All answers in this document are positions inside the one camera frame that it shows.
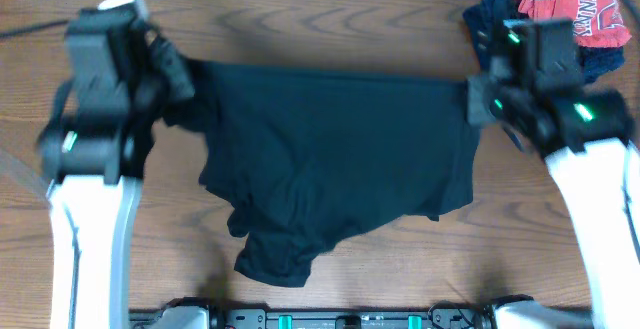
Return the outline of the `black t-shirt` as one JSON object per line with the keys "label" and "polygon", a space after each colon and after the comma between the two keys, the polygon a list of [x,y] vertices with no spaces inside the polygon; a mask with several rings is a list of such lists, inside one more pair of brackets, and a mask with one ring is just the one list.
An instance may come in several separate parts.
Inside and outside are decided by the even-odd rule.
{"label": "black t-shirt", "polygon": [[313,260],[406,215],[473,199],[480,133],[462,82],[190,60],[194,97],[165,122],[204,136],[200,184],[229,202],[235,268],[302,287]]}

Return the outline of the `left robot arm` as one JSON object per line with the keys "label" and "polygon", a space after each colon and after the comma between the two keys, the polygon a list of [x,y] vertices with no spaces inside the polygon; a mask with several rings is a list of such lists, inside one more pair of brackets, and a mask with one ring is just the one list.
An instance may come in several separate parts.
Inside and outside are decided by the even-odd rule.
{"label": "left robot arm", "polygon": [[183,57],[144,4],[83,9],[65,33],[73,75],[38,138],[54,244],[50,325],[126,328],[130,249],[152,127],[191,100]]}

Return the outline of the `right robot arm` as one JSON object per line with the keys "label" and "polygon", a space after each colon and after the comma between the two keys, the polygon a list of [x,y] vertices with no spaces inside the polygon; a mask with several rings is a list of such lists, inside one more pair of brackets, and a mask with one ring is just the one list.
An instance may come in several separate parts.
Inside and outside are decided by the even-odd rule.
{"label": "right robot arm", "polygon": [[616,90],[589,92],[566,19],[497,22],[484,35],[488,70],[467,85],[467,120],[501,124],[535,151],[573,225],[591,294],[582,319],[533,300],[492,309],[496,328],[636,328],[639,325],[639,150]]}

